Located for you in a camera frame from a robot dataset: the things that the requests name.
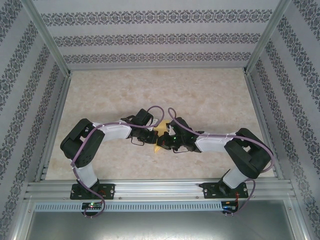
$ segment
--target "marble floor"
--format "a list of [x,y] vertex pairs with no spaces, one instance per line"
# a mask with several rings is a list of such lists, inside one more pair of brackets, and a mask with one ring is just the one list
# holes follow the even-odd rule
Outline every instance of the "marble floor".
[[[73,73],[46,174],[46,180],[75,176],[60,143],[82,118],[107,123],[135,115],[141,108],[168,107],[195,131],[232,133],[248,128],[262,139],[241,68],[125,69]],[[151,113],[160,118],[158,110]],[[220,178],[234,166],[227,153],[180,153],[129,139],[101,144],[92,161],[99,179]],[[273,177],[273,171],[261,174]]]

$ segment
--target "metal base plate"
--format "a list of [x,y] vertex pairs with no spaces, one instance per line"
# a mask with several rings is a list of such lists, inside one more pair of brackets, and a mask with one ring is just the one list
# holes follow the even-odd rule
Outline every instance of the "metal base plate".
[[228,196],[223,195],[219,191],[218,182],[204,182],[200,184],[203,188],[203,196],[205,199],[230,199],[236,198],[236,193],[238,193],[238,198],[246,199],[248,195],[246,183],[241,183],[237,188],[232,189]]
[[[115,185],[110,183],[100,183],[97,191],[105,200],[113,200],[115,195]],[[73,184],[70,194],[71,200],[99,200],[100,198],[83,189],[79,184]]]

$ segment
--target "damask pattern wall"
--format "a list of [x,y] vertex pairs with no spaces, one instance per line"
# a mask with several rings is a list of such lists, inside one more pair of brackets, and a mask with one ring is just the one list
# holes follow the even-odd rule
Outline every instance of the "damask pattern wall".
[[244,67],[279,0],[35,0],[68,67]]
[[0,0],[0,240],[35,180],[64,76],[18,0]]
[[320,239],[320,1],[293,0],[251,72],[283,175]]

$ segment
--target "enclosure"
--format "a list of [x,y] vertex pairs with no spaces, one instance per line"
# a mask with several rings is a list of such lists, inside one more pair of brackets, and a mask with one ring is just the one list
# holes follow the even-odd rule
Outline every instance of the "enclosure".
[[[320,239],[319,4],[1,0],[0,240]],[[92,161],[112,199],[84,218],[61,142],[81,119],[154,105],[166,123],[171,107],[195,131],[247,128],[271,149],[243,211],[221,214],[235,199],[199,188],[235,166],[228,154],[115,139]]]

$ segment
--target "yellow object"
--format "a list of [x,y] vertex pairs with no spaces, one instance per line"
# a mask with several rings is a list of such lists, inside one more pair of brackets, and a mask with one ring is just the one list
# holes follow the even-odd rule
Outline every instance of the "yellow object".
[[[158,136],[162,136],[167,131],[166,124],[170,123],[170,120],[162,120],[157,127],[154,127],[153,130],[158,131]],[[154,146],[154,153],[158,152],[161,149],[157,144]]]

